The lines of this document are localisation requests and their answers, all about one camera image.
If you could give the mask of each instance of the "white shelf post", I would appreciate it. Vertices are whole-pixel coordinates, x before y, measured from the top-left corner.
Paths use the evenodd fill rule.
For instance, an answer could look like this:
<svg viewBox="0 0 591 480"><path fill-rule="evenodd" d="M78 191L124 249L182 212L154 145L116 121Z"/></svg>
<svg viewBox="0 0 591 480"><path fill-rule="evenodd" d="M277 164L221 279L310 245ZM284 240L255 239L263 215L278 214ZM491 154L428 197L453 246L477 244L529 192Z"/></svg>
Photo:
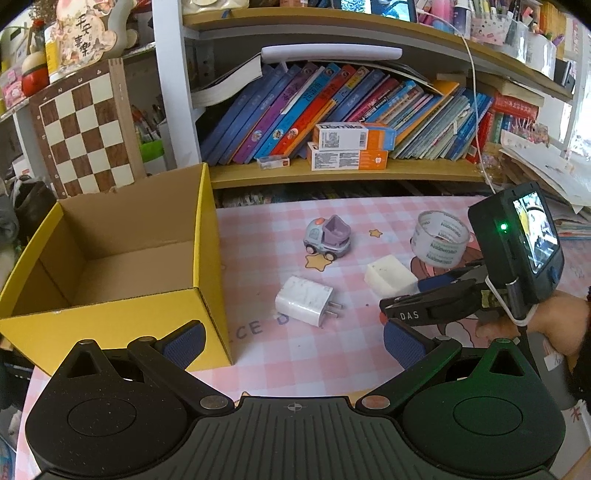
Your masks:
<svg viewBox="0 0 591 480"><path fill-rule="evenodd" d="M201 163L187 75L180 0L154 0L152 18L158 75L178 168Z"/></svg>

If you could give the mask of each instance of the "clear tape roll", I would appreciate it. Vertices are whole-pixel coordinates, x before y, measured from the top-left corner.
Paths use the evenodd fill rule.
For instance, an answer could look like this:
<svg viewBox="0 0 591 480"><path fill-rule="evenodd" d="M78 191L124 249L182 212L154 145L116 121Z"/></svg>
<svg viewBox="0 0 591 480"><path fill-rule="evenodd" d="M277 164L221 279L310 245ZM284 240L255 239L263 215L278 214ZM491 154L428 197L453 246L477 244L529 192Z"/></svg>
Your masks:
<svg viewBox="0 0 591 480"><path fill-rule="evenodd" d="M411 247L414 254L433 267L453 268L466 251L470 231L457 217L439 210L419 214Z"/></svg>

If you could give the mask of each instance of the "human hand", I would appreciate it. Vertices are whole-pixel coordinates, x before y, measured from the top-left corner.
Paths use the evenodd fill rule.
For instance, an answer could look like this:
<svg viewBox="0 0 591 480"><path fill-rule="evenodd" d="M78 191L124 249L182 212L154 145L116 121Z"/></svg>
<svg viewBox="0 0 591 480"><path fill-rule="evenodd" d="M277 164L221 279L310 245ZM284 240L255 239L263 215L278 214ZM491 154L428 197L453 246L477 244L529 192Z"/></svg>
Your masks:
<svg viewBox="0 0 591 480"><path fill-rule="evenodd" d="M540 303L528 324L528 330L546 336L557 352L566 356L572 371L577 363L581 344L589 325L590 307L585 299L556 290ZM517 326L507 316L479 325L476 336L490 341L496 338L513 339L519 336Z"/></svg>

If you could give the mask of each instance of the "chessboard square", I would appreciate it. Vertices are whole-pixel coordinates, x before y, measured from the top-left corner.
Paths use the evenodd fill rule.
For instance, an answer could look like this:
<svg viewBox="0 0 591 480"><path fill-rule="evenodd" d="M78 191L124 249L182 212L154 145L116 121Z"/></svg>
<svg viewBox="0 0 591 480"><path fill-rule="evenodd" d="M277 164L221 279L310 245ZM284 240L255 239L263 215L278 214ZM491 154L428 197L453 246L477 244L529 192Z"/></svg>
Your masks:
<svg viewBox="0 0 591 480"><path fill-rule="evenodd" d="M99 125L108 124L109 122L117 120L115 100L112 98L95 103L95 110Z"/></svg>
<svg viewBox="0 0 591 480"><path fill-rule="evenodd" d="M131 166L129 164L115 167L111 170L111 172L113 172L115 185L118 187L123 187L134 182L134 174L131 171Z"/></svg>
<svg viewBox="0 0 591 480"><path fill-rule="evenodd" d="M113 89L111 88L111 76L108 73L94 78L90 81L90 91L92 92L92 102L99 103L107 98L113 98Z"/></svg>
<svg viewBox="0 0 591 480"><path fill-rule="evenodd" d="M111 170L105 170L95 173L96 183L99 186L99 190L102 192L108 192L111 187L115 186L115 179Z"/></svg>
<svg viewBox="0 0 591 480"><path fill-rule="evenodd" d="M123 142L123 137L121 136L121 129L119 127L118 121L101 125L99 126L99 129L104 146L110 147L111 145L116 145Z"/></svg>
<svg viewBox="0 0 591 480"><path fill-rule="evenodd" d="M86 153L86 148L84 146L84 142L82 141L81 134L66 138L66 146L68 147L70 158L81 157Z"/></svg>
<svg viewBox="0 0 591 480"><path fill-rule="evenodd" d="M82 189L80 188L80 183L78 183L78 180L65 182L64 188L66 189L68 197L75 197L76 195L82 194Z"/></svg>
<svg viewBox="0 0 591 480"><path fill-rule="evenodd" d="M78 176L78 178L93 174L90 161L88 160L88 155L72 158L72 164L74 165L74 170L76 171L76 176Z"/></svg>
<svg viewBox="0 0 591 480"><path fill-rule="evenodd" d="M109 170L109 159L107 158L107 152L104 148L88 154L88 161L90 162L90 168L92 173L98 173L100 171Z"/></svg>
<svg viewBox="0 0 591 480"><path fill-rule="evenodd" d="M60 116L57 114L56 102L54 100L50 100L45 105L42 105L39 110L41 111L41 117L43 118L43 125L52 124L60 119Z"/></svg>
<svg viewBox="0 0 591 480"><path fill-rule="evenodd" d="M65 140L52 145L51 154L53 155L53 161L56 165L70 160L70 154L68 153L68 147Z"/></svg>
<svg viewBox="0 0 591 480"><path fill-rule="evenodd" d="M72 90L72 99L74 100L74 108L76 111L82 110L92 105L92 93L90 92L90 84L85 83Z"/></svg>
<svg viewBox="0 0 591 480"><path fill-rule="evenodd" d="M64 131L59 120L45 126L45 138L50 145L55 145L64 140Z"/></svg>
<svg viewBox="0 0 591 480"><path fill-rule="evenodd" d="M83 132L82 140L84 141L87 152L94 152L104 147L103 139L100 137L100 130L98 127L88 130L88 132Z"/></svg>
<svg viewBox="0 0 591 480"><path fill-rule="evenodd" d="M74 100L72 99L72 92L67 91L58 95L55 98L57 114L60 118L73 114L76 109L74 108Z"/></svg>
<svg viewBox="0 0 591 480"><path fill-rule="evenodd" d="M75 113L65 116L60 120L60 123L65 138L70 138L80 133L80 126L78 125L78 119Z"/></svg>
<svg viewBox="0 0 591 480"><path fill-rule="evenodd" d="M76 171L74 170L74 165L71 160L59 163L56 167L62 183L66 184L69 181L77 179Z"/></svg>
<svg viewBox="0 0 591 480"><path fill-rule="evenodd" d="M107 158L109 159L109 165L111 165L112 168L127 165L129 163L125 144L120 143L117 145L111 145L110 147L106 147L105 151L107 153Z"/></svg>
<svg viewBox="0 0 591 480"><path fill-rule="evenodd" d="M99 184L94 175L88 175L78 179L82 193L99 193Z"/></svg>
<svg viewBox="0 0 591 480"><path fill-rule="evenodd" d="M78 110L76 112L76 117L78 118L78 125L80 125L81 132L88 132L88 130L92 130L99 126L94 105Z"/></svg>

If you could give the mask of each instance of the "small display screen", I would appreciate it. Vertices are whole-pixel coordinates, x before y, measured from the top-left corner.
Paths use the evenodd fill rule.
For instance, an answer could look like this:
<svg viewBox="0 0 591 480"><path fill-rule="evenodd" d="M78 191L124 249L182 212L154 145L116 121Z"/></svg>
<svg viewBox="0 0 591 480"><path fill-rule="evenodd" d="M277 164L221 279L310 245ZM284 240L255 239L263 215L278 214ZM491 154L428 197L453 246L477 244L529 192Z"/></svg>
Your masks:
<svg viewBox="0 0 591 480"><path fill-rule="evenodd" d="M552 254L558 250L558 240L552 232L548 217L537 192L529 193L513 201L519 221L525 233L530 266L538 273Z"/></svg>

